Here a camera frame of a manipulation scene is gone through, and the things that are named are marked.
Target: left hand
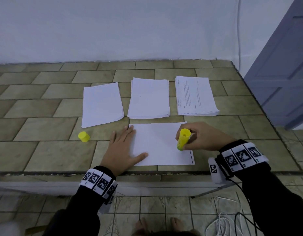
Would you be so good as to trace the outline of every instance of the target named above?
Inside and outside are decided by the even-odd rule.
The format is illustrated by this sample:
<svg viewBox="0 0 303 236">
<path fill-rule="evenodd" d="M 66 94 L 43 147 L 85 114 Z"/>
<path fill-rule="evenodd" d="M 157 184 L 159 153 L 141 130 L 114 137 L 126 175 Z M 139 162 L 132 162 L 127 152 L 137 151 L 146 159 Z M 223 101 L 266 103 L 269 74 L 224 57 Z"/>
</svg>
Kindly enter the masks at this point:
<svg viewBox="0 0 303 236">
<path fill-rule="evenodd" d="M 115 131 L 112 132 L 108 150 L 100 165 L 110 169 L 115 176 L 122 174 L 148 156 L 148 153 L 144 152 L 137 157 L 130 157 L 130 145 L 135 132 L 133 125 L 125 126 L 119 136 L 116 136 Z"/>
</svg>

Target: yellow glue stick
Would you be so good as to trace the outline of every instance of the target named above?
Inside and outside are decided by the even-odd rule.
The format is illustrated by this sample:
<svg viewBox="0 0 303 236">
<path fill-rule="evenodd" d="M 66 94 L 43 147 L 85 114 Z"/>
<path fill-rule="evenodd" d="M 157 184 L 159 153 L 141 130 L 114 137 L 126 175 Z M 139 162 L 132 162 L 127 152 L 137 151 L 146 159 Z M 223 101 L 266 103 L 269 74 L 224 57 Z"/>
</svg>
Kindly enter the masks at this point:
<svg viewBox="0 0 303 236">
<path fill-rule="evenodd" d="M 85 143 L 89 141 L 90 136 L 85 131 L 82 131 L 78 134 L 78 138 Z"/>
<path fill-rule="evenodd" d="M 191 131 L 186 129 L 186 128 L 182 128 L 180 131 L 180 136 L 179 136 L 179 140 L 177 141 L 177 149 L 182 151 L 182 147 L 188 142 L 189 138 L 191 136 Z"/>
</svg>

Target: black sleeve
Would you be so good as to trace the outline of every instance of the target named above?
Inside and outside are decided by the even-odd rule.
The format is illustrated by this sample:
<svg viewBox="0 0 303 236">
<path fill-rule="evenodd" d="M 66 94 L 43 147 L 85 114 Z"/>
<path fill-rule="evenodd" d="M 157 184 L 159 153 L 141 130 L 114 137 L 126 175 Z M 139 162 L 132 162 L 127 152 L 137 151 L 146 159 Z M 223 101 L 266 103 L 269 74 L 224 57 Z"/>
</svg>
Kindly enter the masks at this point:
<svg viewBox="0 0 303 236">
<path fill-rule="evenodd" d="M 108 168 L 97 166 L 95 169 L 115 180 L 115 176 Z M 100 229 L 97 212 L 104 201 L 105 199 L 101 195 L 85 186 L 80 186 L 77 193 L 72 196 L 67 208 L 55 213 L 43 236 L 97 236 Z"/>
<path fill-rule="evenodd" d="M 220 153 L 243 143 L 246 141 L 230 143 Z M 303 234 L 303 199 L 281 183 L 268 163 L 256 164 L 234 175 L 242 181 L 253 218 L 264 235 Z"/>
</svg>

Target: paper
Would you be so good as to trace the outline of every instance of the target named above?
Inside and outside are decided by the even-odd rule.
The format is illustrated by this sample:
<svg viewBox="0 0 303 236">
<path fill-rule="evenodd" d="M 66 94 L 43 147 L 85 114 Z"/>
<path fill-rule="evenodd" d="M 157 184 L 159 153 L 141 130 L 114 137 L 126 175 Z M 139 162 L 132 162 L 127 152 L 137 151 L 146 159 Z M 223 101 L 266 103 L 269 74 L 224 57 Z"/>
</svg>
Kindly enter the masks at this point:
<svg viewBox="0 0 303 236">
<path fill-rule="evenodd" d="M 175 79 L 178 115 L 219 114 L 208 78 L 177 76 Z"/>
<path fill-rule="evenodd" d="M 123 117 L 117 82 L 84 87 L 82 128 L 118 121 Z"/>
<path fill-rule="evenodd" d="M 134 78 L 127 116 L 131 119 L 170 116 L 169 81 Z"/>
<path fill-rule="evenodd" d="M 130 147 L 130 156 L 149 154 L 136 166 L 194 165 L 193 151 L 177 149 L 176 133 L 179 123 L 132 124 L 136 130 Z"/>
</svg>

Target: grey door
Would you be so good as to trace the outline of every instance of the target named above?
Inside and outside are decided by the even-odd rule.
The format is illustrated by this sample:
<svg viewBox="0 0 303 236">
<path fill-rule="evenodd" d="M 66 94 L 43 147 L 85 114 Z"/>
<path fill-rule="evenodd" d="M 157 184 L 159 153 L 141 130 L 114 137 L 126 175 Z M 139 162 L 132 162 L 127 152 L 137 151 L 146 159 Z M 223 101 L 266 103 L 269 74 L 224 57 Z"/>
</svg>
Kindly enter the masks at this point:
<svg viewBox="0 0 303 236">
<path fill-rule="evenodd" d="M 275 126 L 303 122 L 303 0 L 294 0 L 244 81 Z"/>
</svg>

